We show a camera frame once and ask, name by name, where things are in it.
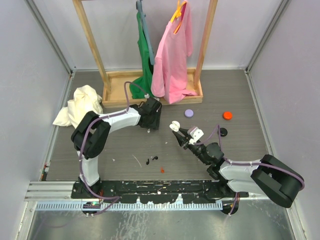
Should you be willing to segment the white earbud case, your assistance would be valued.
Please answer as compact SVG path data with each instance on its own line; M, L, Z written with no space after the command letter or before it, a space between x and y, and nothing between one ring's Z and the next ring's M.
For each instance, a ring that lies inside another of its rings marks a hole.
M179 132L180 131L180 123L178 121L172 121L171 124L169 125L169 128L174 131L174 132Z

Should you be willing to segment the purple earbud case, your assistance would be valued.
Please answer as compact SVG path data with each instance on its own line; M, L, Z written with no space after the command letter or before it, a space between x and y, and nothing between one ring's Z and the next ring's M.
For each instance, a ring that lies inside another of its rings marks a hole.
M194 111L192 109L186 109L184 111L184 116L186 118L192 118L194 116Z

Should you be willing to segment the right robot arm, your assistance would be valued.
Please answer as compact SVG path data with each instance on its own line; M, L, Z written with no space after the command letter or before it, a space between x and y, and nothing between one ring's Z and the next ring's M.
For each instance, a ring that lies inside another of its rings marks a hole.
M225 197L248 192L267 196L275 204L290 208L299 191L305 188L301 175L270 154L253 161L227 159L217 142L205 145L198 127L184 129L170 125L178 144L190 150L207 168L208 174L219 182L219 191Z

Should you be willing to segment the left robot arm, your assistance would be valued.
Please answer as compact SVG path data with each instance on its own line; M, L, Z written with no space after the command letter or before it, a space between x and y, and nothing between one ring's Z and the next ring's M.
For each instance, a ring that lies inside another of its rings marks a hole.
M126 127L158 130L162 104L150 97L140 104L132 104L124 110L109 114L89 111L71 135L71 141L79 157L79 183L88 198L99 195L102 187L98 171L98 159L104 150L109 134Z

